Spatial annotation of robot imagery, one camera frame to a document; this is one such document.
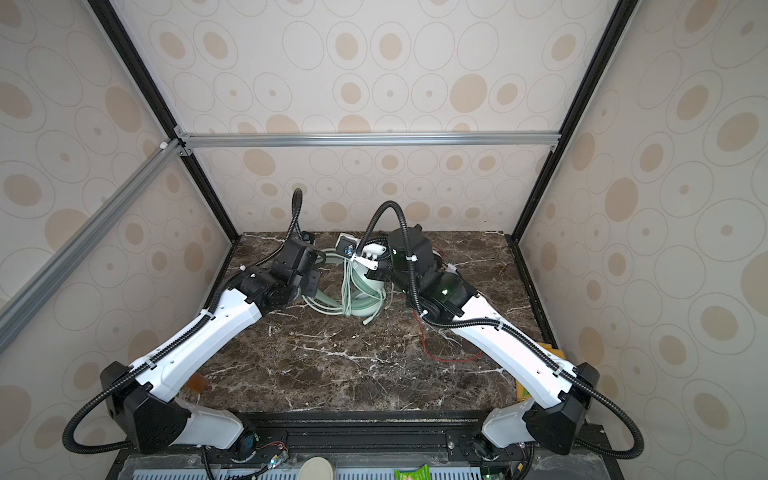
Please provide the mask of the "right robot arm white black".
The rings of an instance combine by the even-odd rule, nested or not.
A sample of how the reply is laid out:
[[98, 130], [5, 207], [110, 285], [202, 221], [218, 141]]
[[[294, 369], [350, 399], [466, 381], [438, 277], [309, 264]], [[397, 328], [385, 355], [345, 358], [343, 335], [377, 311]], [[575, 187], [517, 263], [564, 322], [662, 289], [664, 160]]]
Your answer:
[[[402, 290], [423, 323], [468, 340], [528, 391], [530, 399], [489, 414], [481, 429], [487, 442], [497, 448], [536, 442], [560, 455], [579, 446], [620, 460], [644, 452], [637, 424], [597, 390], [598, 371], [544, 349], [507, 321], [457, 270], [439, 265], [432, 244], [421, 228], [408, 226], [397, 202], [387, 200], [377, 208], [351, 259]], [[632, 436], [629, 448], [607, 449], [581, 437], [593, 402], [624, 424]]]

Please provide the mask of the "mint green headphones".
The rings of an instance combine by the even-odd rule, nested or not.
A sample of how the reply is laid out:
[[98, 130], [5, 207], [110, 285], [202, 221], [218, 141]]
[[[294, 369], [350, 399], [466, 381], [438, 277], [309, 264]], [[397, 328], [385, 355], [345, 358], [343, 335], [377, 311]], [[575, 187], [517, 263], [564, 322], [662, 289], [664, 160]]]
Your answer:
[[332, 249], [323, 249], [327, 263], [343, 266], [341, 298], [335, 300], [321, 290], [315, 297], [302, 296], [304, 302], [318, 313], [328, 316], [360, 317], [368, 325], [384, 309], [387, 291], [384, 283], [365, 278], [367, 269], [355, 265]]

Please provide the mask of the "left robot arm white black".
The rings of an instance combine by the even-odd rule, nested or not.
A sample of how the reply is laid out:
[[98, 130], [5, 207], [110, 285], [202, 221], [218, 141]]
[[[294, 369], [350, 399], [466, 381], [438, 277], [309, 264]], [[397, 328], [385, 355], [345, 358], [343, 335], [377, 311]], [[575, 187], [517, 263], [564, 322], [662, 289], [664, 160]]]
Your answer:
[[[135, 447], [158, 453], [173, 445], [209, 446], [241, 452], [249, 448], [243, 420], [229, 410], [178, 399], [180, 389], [214, 354], [267, 314], [282, 310], [317, 287], [319, 252], [299, 227], [303, 192], [295, 189], [283, 243], [263, 260], [240, 268], [213, 294], [208, 308], [168, 341], [129, 365], [110, 364], [102, 390], [64, 427], [62, 444], [72, 453], [95, 455]], [[125, 433], [120, 442], [86, 445], [76, 438], [80, 423], [100, 404]]]

